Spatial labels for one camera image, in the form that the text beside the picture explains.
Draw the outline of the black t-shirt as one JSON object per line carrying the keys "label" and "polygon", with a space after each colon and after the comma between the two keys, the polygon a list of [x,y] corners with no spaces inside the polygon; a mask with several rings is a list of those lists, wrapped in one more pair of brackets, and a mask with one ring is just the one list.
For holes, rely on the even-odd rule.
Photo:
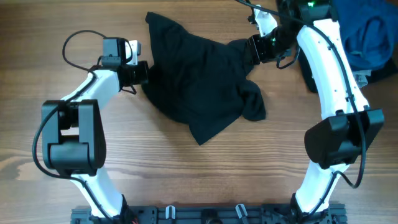
{"label": "black t-shirt", "polygon": [[154,64],[142,90],[164,115],[188,125],[199,145],[240,116],[265,119],[261,90],[247,78],[254,66],[246,59],[246,40],[205,39],[154,12],[146,22]]}

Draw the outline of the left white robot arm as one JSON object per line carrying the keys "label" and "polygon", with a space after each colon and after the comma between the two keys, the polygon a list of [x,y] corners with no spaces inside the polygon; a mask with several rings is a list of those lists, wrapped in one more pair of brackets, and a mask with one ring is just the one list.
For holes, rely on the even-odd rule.
{"label": "left white robot arm", "polygon": [[148,64],[140,61],[141,43],[118,37],[103,39],[103,53],[87,69],[86,80],[61,100],[42,105],[42,122],[32,154],[46,175],[75,184],[90,205],[88,217],[98,223],[129,223],[130,211],[104,166],[106,140],[101,109],[129,87],[147,82]]}

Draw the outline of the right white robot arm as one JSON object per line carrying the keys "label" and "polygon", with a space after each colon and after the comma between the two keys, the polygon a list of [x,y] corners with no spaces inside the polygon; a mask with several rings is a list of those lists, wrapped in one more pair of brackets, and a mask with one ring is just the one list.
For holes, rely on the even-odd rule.
{"label": "right white robot arm", "polygon": [[304,137],[310,159],[305,178],[292,196],[297,222],[324,217],[329,199],[345,171],[359,161],[360,186],[366,152],[384,124],[381,110],[370,108],[361,93],[341,43],[340,25],[331,1],[279,1],[278,11],[252,5],[249,22],[259,29],[248,40],[255,64],[279,62],[291,46],[304,55],[315,82],[322,120]]}

